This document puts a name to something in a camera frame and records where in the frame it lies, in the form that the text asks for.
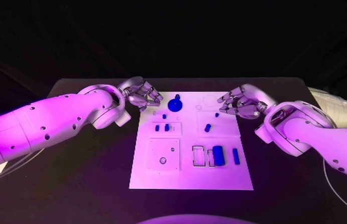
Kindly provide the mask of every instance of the robotic hand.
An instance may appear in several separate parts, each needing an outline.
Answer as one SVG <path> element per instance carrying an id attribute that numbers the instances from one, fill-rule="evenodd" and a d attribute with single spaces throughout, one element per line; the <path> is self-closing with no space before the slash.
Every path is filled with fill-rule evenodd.
<path id="1" fill-rule="evenodd" d="M 347 129 L 339 128 L 328 115 L 303 101 L 277 103 L 253 85 L 244 84 L 216 102 L 224 101 L 219 111 L 255 119 L 264 114 L 264 121 L 254 130 L 260 139 L 293 156 L 299 156 L 310 147 L 318 151 L 334 169 L 347 170 Z"/>
<path id="2" fill-rule="evenodd" d="M 40 100 L 0 116 L 0 164 L 73 137 L 91 123 L 95 129 L 130 120 L 125 100 L 138 106 L 159 106 L 161 96 L 143 78 L 133 77 L 117 87 L 92 85 L 78 94 Z"/>

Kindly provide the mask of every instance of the black table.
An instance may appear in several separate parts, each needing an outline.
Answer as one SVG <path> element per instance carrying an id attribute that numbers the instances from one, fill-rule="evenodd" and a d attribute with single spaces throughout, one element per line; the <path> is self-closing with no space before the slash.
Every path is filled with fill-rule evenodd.
<path id="1" fill-rule="evenodd" d="M 228 91 L 250 83 L 280 102 L 303 100 L 316 105 L 297 78 L 147 80 L 159 91 Z M 49 97 L 121 81 L 62 79 Z M 49 147 L 0 178 L 0 223 L 134 223 L 185 213 L 257 223 L 347 222 L 347 207 L 328 187 L 320 156 L 310 149 L 293 157 L 273 143 L 264 144 L 253 132 L 263 118 L 237 118 L 254 191 L 128 189 L 140 114 L 137 107 L 125 107 L 131 120 L 121 128 L 85 126 L 76 137 Z M 344 178 L 331 168 L 328 174 Z"/>

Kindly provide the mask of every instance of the white board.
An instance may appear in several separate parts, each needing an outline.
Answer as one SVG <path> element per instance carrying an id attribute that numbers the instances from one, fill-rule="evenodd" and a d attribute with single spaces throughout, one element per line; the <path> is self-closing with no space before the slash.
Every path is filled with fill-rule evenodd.
<path id="1" fill-rule="evenodd" d="M 140 114 L 130 189 L 253 190 L 237 119 L 218 113 L 216 99 L 225 92 L 160 92 L 164 98 L 160 106 L 147 107 Z M 182 109 L 172 112 L 167 102 L 176 94 Z M 214 166 L 211 160 L 215 145 L 222 146 L 224 166 Z M 234 164 L 232 148 L 238 151 L 240 165 Z M 193 157 L 199 166 L 192 164 Z"/>

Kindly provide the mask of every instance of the black backdrop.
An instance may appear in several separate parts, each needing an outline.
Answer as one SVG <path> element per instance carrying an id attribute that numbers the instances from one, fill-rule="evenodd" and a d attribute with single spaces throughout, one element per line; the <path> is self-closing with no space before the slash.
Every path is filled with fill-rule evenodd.
<path id="1" fill-rule="evenodd" d="M 60 78 L 296 76 L 347 97 L 345 0 L 1 0 L 0 7 L 2 111 L 43 98 Z"/>

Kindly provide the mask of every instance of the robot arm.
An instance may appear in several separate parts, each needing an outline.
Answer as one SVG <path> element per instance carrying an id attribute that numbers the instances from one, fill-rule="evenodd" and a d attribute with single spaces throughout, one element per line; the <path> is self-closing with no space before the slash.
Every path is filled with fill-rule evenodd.
<path id="1" fill-rule="evenodd" d="M 117 87 L 94 85 L 78 94 L 40 100 L 0 116 L 0 164 L 73 137 L 91 123 L 95 129 L 130 120 L 125 100 L 138 106 L 159 106 L 161 96 L 141 77 Z"/>
<path id="2" fill-rule="evenodd" d="M 224 101 L 219 111 L 264 121 L 254 130 L 260 139 L 273 142 L 292 156 L 299 156 L 312 147 L 334 169 L 347 170 L 347 129 L 335 129 L 328 115 L 303 101 L 276 103 L 253 85 L 244 84 L 216 100 Z"/>

